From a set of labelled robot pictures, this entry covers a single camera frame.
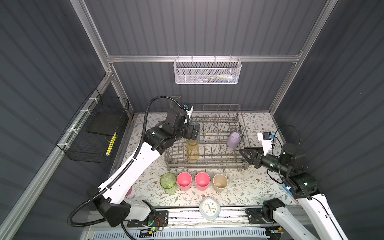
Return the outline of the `blue textured cup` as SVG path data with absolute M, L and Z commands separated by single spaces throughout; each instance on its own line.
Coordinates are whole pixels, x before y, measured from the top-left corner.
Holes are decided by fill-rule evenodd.
M 200 132 L 201 132 L 200 123 L 198 123 L 198 122 L 191 122 L 191 125 L 194 126 L 194 130 L 198 131 L 196 140 L 200 143 L 200 141 L 201 141 L 201 138 L 200 138 Z

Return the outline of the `yellow transparent cup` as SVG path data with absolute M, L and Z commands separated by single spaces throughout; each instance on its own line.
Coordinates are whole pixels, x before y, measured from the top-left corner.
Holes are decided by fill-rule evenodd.
M 187 160 L 196 161 L 200 157 L 199 142 L 197 140 L 187 141 Z

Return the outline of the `purple cup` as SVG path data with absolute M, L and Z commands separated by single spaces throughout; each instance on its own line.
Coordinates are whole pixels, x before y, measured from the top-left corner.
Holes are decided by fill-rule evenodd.
M 231 149 L 235 149 L 239 146 L 241 140 L 241 135 L 238 132 L 233 132 L 227 139 L 227 146 Z

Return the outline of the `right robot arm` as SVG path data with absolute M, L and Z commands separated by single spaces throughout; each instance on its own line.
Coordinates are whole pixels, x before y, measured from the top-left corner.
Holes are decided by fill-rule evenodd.
M 277 173 L 282 183 L 299 202 L 311 220 L 317 235 L 313 235 L 277 198 L 264 201 L 260 212 L 267 223 L 277 223 L 295 240 L 346 240 L 347 236 L 333 214 L 326 196 L 318 188 L 316 179 L 301 169 L 295 169 L 293 162 L 304 154 L 295 144 L 284 144 L 278 157 L 265 154 L 262 148 L 244 148 L 240 154 L 255 168 L 264 167 Z

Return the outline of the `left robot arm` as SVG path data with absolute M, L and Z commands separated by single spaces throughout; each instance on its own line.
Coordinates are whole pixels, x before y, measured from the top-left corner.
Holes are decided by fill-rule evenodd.
M 77 206 L 68 216 L 71 227 L 88 227 L 108 222 L 111 227 L 122 225 L 125 220 L 143 222 L 149 226 L 155 218 L 155 208 L 147 201 L 130 202 L 125 199 L 127 192 L 142 173 L 162 154 L 181 138 L 196 140 L 200 127 L 191 123 L 193 105 L 177 103 L 169 109 L 164 121 L 147 129 L 148 114 L 152 103 L 162 96 L 150 100 L 146 107 L 142 134 L 134 153 L 121 167 L 99 187 L 90 189 L 91 197 Z M 88 204 L 93 203 L 102 215 L 101 219 L 90 222 L 75 222 L 74 216 Z

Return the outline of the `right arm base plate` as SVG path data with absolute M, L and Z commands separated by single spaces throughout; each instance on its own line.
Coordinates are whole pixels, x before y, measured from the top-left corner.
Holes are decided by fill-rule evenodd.
M 270 223 L 270 212 L 266 207 L 245 209 L 250 224 Z

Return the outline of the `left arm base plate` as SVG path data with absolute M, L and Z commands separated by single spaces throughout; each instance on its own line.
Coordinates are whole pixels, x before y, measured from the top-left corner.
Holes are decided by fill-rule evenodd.
M 128 228 L 152 228 L 152 227 L 166 227 L 168 225 L 169 211 L 151 212 L 150 215 L 143 221 L 128 220 Z

